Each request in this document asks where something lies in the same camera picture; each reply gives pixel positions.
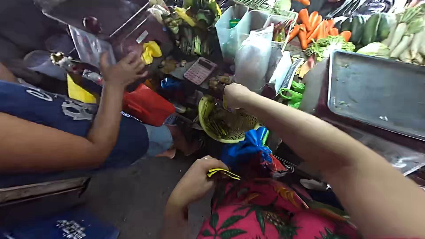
cabbage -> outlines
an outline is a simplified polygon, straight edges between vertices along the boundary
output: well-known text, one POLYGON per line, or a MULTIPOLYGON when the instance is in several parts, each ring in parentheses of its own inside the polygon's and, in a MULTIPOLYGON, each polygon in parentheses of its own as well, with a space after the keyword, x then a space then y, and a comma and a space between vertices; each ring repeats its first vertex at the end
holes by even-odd
POLYGON ((367 46, 360 48, 357 53, 388 59, 390 55, 390 48, 388 48, 387 45, 383 43, 374 42, 369 43, 367 46))

hand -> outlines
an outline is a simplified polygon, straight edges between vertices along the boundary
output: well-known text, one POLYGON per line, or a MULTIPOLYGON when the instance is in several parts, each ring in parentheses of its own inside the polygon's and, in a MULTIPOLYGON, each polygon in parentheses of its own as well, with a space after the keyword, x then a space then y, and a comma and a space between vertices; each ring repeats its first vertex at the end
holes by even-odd
POLYGON ((224 96, 226 97, 227 107, 231 109, 241 108, 243 101, 249 98, 253 92, 247 87, 232 83, 224 88, 224 96))
POLYGON ((168 204, 184 208, 205 196, 214 186, 214 181, 207 176, 208 170, 213 168, 229 170, 222 161, 210 156, 196 160, 177 183, 168 204))
POLYGON ((125 88, 135 80, 147 76, 148 72, 143 71, 145 63, 140 57, 131 52, 126 57, 122 58, 115 65, 108 63, 108 54, 102 53, 100 56, 100 71, 106 85, 125 88))

red plastic bag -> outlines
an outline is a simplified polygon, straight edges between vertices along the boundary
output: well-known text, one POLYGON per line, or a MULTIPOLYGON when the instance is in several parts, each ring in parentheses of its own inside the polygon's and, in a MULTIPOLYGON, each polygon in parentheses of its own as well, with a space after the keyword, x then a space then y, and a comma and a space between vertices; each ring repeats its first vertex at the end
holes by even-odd
POLYGON ((135 91, 124 93, 124 111, 145 124, 161 126, 176 108, 142 83, 135 91))

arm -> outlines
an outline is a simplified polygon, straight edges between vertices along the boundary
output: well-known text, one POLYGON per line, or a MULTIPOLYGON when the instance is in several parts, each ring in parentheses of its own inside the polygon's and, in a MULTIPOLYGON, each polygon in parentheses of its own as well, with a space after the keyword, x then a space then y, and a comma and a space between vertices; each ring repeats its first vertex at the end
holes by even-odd
POLYGON ((7 69, 2 63, 0 63, 0 80, 5 80, 9 82, 19 83, 16 76, 7 69))
POLYGON ((93 168, 106 160, 118 137, 124 88, 143 76, 144 64, 132 55, 107 65, 105 57, 103 95, 87 138, 0 113, 0 171, 93 168))
POLYGON ((188 206, 205 196, 214 186, 214 181, 207 177, 212 168, 228 167, 220 160, 205 156, 196 160, 177 183, 164 210, 162 239, 189 238, 188 206))
POLYGON ((261 119, 321 171, 364 237, 425 237, 425 193, 384 158, 336 127, 239 84, 227 103, 261 119))

plastic container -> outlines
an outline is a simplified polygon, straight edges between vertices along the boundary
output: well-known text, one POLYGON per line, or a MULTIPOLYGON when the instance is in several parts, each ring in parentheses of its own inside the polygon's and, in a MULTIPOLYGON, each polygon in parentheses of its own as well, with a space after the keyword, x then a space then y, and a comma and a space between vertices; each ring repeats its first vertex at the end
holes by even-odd
POLYGON ((251 24, 249 26, 251 31, 263 28, 270 16, 267 12, 259 10, 251 10, 248 14, 251 18, 251 24))
POLYGON ((25 66, 33 71, 37 71, 59 80, 66 80, 66 71, 60 66, 52 63, 50 52, 32 51, 24 57, 25 66))
MULTIPOLYGON (((294 11, 286 11, 284 10, 282 15, 270 15, 269 18, 267 19, 266 23, 264 24, 264 27, 269 26, 271 23, 279 23, 279 22, 285 22, 287 20, 292 20, 291 25, 289 26, 289 31, 291 32, 292 29, 295 26, 295 23, 298 19, 298 13, 294 12, 294 11)), ((288 40, 289 37, 286 37, 284 42, 276 42, 276 41, 272 41, 272 46, 278 45, 278 46, 282 46, 282 51, 285 50, 286 45, 288 44, 288 40)))
POLYGON ((225 62, 233 63, 236 51, 248 37, 251 23, 251 15, 248 14, 248 10, 248 7, 242 5, 231 6, 215 24, 221 54, 225 62), (240 19, 240 21, 235 27, 230 28, 229 21, 231 19, 240 19))
POLYGON ((124 112, 133 115, 145 124, 159 127, 175 111, 172 103, 143 83, 135 91, 124 94, 124 112))

